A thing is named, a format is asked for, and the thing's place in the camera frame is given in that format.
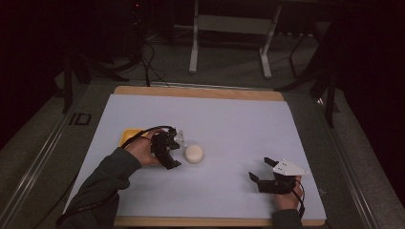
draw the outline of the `table leg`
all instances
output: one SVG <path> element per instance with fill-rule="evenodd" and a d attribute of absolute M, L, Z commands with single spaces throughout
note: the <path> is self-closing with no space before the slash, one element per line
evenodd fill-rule
<path fill-rule="evenodd" d="M 273 15 L 273 19 L 271 20 L 271 25 L 270 25 L 270 29 L 268 30 L 266 43 L 262 48 L 259 49 L 259 54 L 260 54 L 260 58 L 262 60 L 262 67 L 263 67 L 263 73 L 264 73 L 265 78 L 271 78 L 271 71 L 270 71 L 270 67 L 268 64 L 268 58 L 267 58 L 267 51 L 268 51 L 268 47 L 270 46 L 271 39 L 273 38 L 274 31 L 277 26 L 277 21 L 278 21 L 280 12 L 281 12 L 281 8 L 282 8 L 281 6 L 277 7 L 276 12 Z"/>
<path fill-rule="evenodd" d="M 199 57 L 199 0 L 194 1 L 194 26 L 193 26 L 193 47 L 191 49 L 190 73 L 197 72 L 197 62 Z"/>

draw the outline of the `human arm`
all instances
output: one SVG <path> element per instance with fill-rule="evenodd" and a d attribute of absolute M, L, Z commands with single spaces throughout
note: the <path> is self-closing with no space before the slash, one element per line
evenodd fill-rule
<path fill-rule="evenodd" d="M 129 177 L 142 166 L 159 164 L 151 155 L 148 140 L 156 132 L 106 156 L 83 182 L 58 221 L 58 228 L 112 228 L 119 203 L 117 190 L 128 188 Z"/>
<path fill-rule="evenodd" d="M 297 177 L 296 179 L 294 191 L 298 197 L 301 197 L 303 195 L 303 191 L 300 188 L 301 177 Z M 274 202 L 278 209 L 277 212 L 272 214 L 274 229 L 303 228 L 297 211 L 299 200 L 292 192 L 284 195 L 274 195 Z"/>

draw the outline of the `metal frame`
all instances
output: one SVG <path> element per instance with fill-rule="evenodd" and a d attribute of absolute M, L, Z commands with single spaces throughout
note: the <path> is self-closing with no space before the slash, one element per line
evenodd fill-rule
<path fill-rule="evenodd" d="M 277 26 L 277 21 L 280 16 L 281 9 L 281 6 L 277 7 L 271 20 L 205 15 L 199 14 L 199 0 L 195 0 L 193 46 L 191 49 L 190 66 L 188 71 L 190 73 L 197 72 L 197 63 L 199 56 L 199 30 L 244 32 L 266 35 L 266 43 L 262 48 L 259 49 L 259 55 L 262 62 L 264 77 L 271 78 L 271 70 L 268 64 L 267 52 Z"/>

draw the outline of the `dark background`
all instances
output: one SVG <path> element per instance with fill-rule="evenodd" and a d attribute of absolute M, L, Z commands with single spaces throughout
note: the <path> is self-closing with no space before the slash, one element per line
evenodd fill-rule
<path fill-rule="evenodd" d="M 95 1 L 68 2 L 68 8 L 63 7 L 66 2 L 58 0 L 16 0 L 0 5 L 1 148 L 57 93 L 53 78 L 63 70 L 66 42 L 74 41 L 91 57 L 107 62 L 111 61 L 112 54 L 128 54 L 114 49 L 121 45 L 119 37 L 106 33 L 116 31 L 119 34 L 119 28 L 113 25 L 120 22 L 125 25 L 121 31 L 128 28 L 131 18 L 125 14 L 127 12 L 117 17 L 117 11 L 125 8 L 125 4 L 111 8 L 109 4 L 112 1 L 98 0 L 99 6 L 110 6 L 101 9 L 103 18 L 100 18 Z M 192 25 L 193 1 L 154 2 L 153 26 L 164 31 L 167 37 L 173 35 L 174 24 Z M 216 2 L 207 0 L 202 11 L 218 10 Z M 266 17 L 271 8 L 268 5 L 260 7 L 265 1 L 255 1 L 251 6 L 243 4 L 244 1 L 225 2 L 231 7 L 221 9 L 221 13 L 229 15 Z M 375 4 L 375 1 L 353 2 Z M 404 204 L 405 188 L 401 176 L 405 175 L 402 146 L 405 102 L 401 89 L 405 77 L 405 5 L 396 1 L 376 3 L 376 8 L 347 10 L 343 14 L 340 31 L 330 41 L 330 51 L 339 56 L 338 87 L 345 92 L 348 103 Z M 283 8 L 277 32 L 279 35 L 283 32 L 297 34 L 305 30 L 302 18 L 317 15 L 315 18 L 330 19 L 332 15 L 325 8 L 315 10 L 317 13 L 313 11 L 308 6 Z"/>

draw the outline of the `yellow block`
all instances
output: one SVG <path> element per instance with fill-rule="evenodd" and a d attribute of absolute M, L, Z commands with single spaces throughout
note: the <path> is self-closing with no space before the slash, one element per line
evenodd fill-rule
<path fill-rule="evenodd" d="M 121 141 L 119 142 L 118 146 L 121 146 L 123 143 L 125 143 L 126 140 L 128 140 L 130 137 L 136 135 L 137 133 L 143 131 L 142 129 L 125 129 L 122 132 L 121 136 Z"/>

